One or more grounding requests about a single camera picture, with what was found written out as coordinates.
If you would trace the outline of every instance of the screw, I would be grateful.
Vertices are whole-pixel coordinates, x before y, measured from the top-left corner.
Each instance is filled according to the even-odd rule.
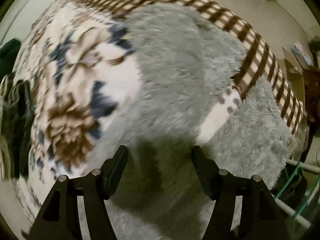
[[[67,176],[66,176],[66,175],[61,175],[58,180],[59,180],[60,182],[64,182],[66,179],[67,179]]]
[[[261,177],[259,175],[253,175],[253,180],[256,182],[259,182],[261,180]]]
[[[92,171],[92,175],[94,175],[94,176],[97,176],[97,175],[99,175],[100,174],[100,170],[99,169],[94,169],[93,171]]]
[[[219,170],[219,174],[222,176],[226,176],[228,174],[228,171],[225,169],[221,169],[221,170]]]

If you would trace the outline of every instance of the green cord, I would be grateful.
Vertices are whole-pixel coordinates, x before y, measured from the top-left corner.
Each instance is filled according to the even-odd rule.
[[[282,187],[282,189],[278,192],[278,194],[273,197],[274,199],[277,199],[277,198],[282,194],[282,192],[283,192],[283,191],[285,190],[285,188],[289,185],[289,183],[290,183],[290,181],[293,179],[293,177],[294,177],[296,174],[298,174],[298,169],[299,169],[300,165],[301,165],[301,162],[298,162],[296,168],[294,169],[294,171],[293,171],[293,173],[291,174],[290,178],[288,179],[287,183]]]
[[[314,191],[316,190],[316,187],[318,186],[319,182],[320,182],[320,175],[318,176],[317,182],[316,182],[316,184],[313,186],[313,188],[312,188],[312,190],[310,191],[308,197],[307,197],[306,200],[303,202],[302,207],[301,207],[297,212],[295,212],[295,213],[293,214],[293,216],[292,216],[293,219],[295,219],[295,218],[303,211],[303,209],[304,209],[305,206],[307,205],[310,197],[312,196],[312,194],[313,194]]]

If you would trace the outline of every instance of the beige floor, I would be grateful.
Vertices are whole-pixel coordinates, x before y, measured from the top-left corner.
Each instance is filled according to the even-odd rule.
[[[283,57],[281,47],[289,49],[296,41],[306,42],[302,28],[273,0],[215,1],[249,22],[279,58]],[[0,23],[0,46],[12,38],[23,40],[31,25],[52,2],[54,0],[16,0]],[[30,222],[23,215],[10,182],[0,182],[0,212],[18,238],[23,239],[20,226],[28,228]]]

